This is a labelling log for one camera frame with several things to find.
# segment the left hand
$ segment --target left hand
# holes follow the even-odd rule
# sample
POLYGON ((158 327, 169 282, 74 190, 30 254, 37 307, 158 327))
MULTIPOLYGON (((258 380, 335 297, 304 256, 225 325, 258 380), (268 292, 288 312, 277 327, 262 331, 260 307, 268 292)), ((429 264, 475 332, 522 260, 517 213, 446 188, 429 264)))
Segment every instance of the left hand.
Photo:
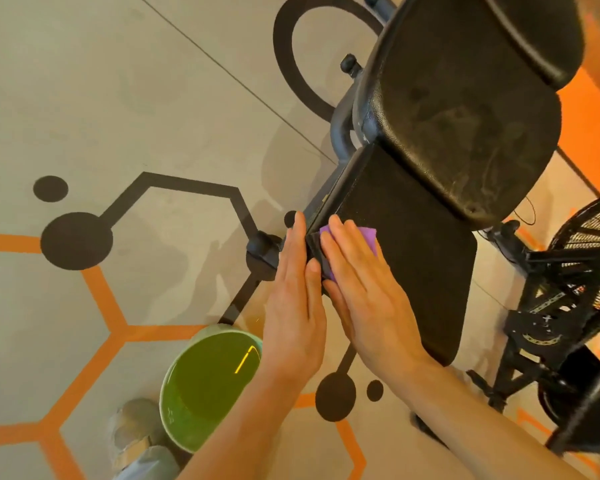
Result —
POLYGON ((326 340, 320 264, 315 258, 306 262, 305 234, 304 215, 296 212, 265 307, 258 370, 291 385, 298 394, 320 368, 326 340))

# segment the black seat cushion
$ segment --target black seat cushion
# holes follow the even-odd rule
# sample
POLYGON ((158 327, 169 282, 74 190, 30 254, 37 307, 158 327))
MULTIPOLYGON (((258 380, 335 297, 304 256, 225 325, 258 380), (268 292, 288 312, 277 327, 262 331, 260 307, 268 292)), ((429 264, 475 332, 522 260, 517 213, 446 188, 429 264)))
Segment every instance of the black seat cushion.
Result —
POLYGON ((460 345, 477 249, 468 225, 375 144, 355 154, 322 208, 309 216, 308 233, 332 214, 377 229, 424 348, 450 364, 460 345))
POLYGON ((560 101, 484 0, 405 0, 360 79, 354 126, 472 229, 509 215, 556 149, 560 101))
POLYGON ((576 75, 584 37, 574 0, 485 0, 520 54, 558 90, 576 75))

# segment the green liquid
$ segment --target green liquid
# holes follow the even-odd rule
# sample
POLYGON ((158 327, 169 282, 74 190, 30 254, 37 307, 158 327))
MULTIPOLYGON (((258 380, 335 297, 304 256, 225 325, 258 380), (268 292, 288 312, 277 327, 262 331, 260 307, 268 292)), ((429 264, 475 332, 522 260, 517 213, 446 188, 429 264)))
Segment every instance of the green liquid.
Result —
POLYGON ((163 417, 179 443, 197 451, 229 412, 260 364, 254 339, 218 333, 178 359, 164 386, 163 417))

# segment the hand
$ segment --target hand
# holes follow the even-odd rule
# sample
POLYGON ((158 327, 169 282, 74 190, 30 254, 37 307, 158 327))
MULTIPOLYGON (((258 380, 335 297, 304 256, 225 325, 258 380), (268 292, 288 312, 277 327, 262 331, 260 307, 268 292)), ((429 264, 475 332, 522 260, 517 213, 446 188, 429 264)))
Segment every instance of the hand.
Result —
POLYGON ((353 221, 334 215, 329 229, 333 237, 325 232, 320 243, 338 283, 326 280, 324 287, 362 361, 392 387, 409 368, 432 361, 409 298, 377 241, 376 257, 353 221))
POLYGON ((320 264, 316 259, 306 262, 305 234, 304 215, 296 212, 265 306, 259 368, 295 387, 298 394, 322 364, 327 330, 320 264))

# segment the green bucket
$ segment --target green bucket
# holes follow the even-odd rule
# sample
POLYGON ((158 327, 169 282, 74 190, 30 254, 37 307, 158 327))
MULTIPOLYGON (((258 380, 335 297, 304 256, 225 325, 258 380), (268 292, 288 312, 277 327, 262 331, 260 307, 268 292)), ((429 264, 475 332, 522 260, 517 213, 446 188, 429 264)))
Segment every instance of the green bucket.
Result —
POLYGON ((195 453, 253 378, 262 341, 224 324, 209 325, 191 339, 170 366, 160 390, 160 417, 169 437, 195 453))

